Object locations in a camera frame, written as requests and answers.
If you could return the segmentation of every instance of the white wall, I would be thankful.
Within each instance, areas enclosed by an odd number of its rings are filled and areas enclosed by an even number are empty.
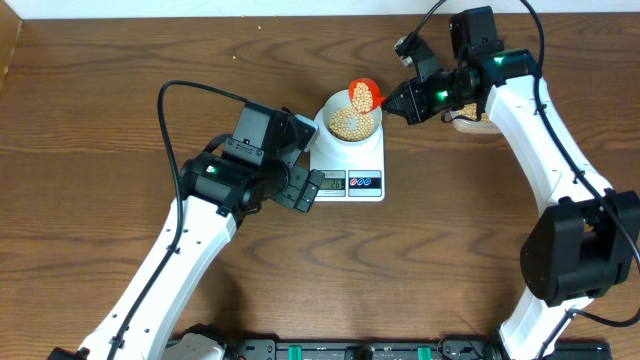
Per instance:
[[[423,14],[436,0],[5,0],[23,19]],[[530,0],[538,12],[635,12],[640,0]],[[449,0],[440,12],[491,5],[525,12],[519,0]]]

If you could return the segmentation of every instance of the kitchen scale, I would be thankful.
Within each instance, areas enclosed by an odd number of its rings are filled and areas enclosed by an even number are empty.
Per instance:
[[[350,142],[329,131],[331,117],[345,106],[351,106],[348,90],[333,95],[314,119],[320,133],[311,147],[311,168],[325,175],[315,201],[382,201],[385,194],[382,110],[377,107],[369,113],[373,117],[373,133],[365,140]]]

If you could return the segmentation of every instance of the green led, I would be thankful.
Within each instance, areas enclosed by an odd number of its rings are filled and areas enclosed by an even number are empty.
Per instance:
[[[449,96],[449,93],[445,90],[445,91],[440,91],[439,93],[436,94],[436,96],[438,97],[438,99],[440,101],[444,101],[444,99],[447,98],[447,96]]]

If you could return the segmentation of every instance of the wooden table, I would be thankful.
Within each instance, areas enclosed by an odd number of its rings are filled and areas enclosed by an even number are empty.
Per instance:
[[[408,77],[391,48],[417,16],[27,21],[0,96],[0,358],[76,348],[156,239],[173,185],[156,117],[165,80],[221,87],[312,117],[350,80],[385,93]],[[640,15],[545,15],[545,76],[595,167],[640,190]],[[500,15],[509,48],[537,54],[525,15]],[[422,31],[454,65],[447,17]],[[178,163],[234,129],[239,107],[171,90]],[[520,247],[533,194],[502,136],[433,119],[385,121],[387,198],[268,202],[216,259],[176,331],[213,322],[281,338],[426,339],[490,334],[524,289]],[[590,307],[633,314],[639,277]],[[577,319],[566,337],[605,339],[635,359],[638,327]]]

